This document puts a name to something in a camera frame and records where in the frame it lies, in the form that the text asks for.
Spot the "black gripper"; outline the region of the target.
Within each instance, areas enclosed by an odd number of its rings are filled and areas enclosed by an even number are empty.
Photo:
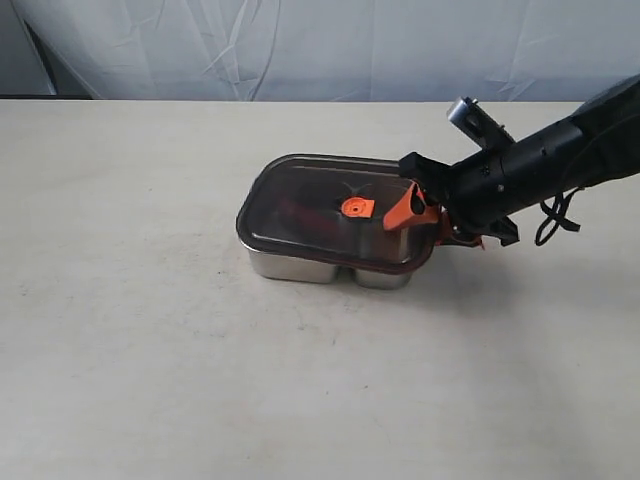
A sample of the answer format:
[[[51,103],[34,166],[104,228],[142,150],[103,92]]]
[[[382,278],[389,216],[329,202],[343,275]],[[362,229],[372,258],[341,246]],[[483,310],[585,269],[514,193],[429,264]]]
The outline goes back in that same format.
[[[446,165],[411,152],[398,166],[399,175],[414,182],[384,215],[385,231],[440,222],[436,246],[484,249],[484,236],[503,246],[519,241],[518,227],[509,218],[519,201],[508,188],[501,155],[480,151]]]

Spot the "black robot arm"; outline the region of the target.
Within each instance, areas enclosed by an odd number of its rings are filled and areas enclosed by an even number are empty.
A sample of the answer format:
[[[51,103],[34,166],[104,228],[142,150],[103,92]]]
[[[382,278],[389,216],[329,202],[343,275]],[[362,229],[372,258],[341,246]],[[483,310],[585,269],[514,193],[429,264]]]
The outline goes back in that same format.
[[[469,97],[451,106],[448,120],[479,151],[453,165],[416,152],[400,159],[399,175],[412,184],[385,214],[385,230],[433,224],[434,244],[475,247],[493,237],[509,246],[519,240],[511,214],[538,205],[542,246],[558,229],[579,231],[567,217],[577,192],[639,172],[636,76],[519,141]]]

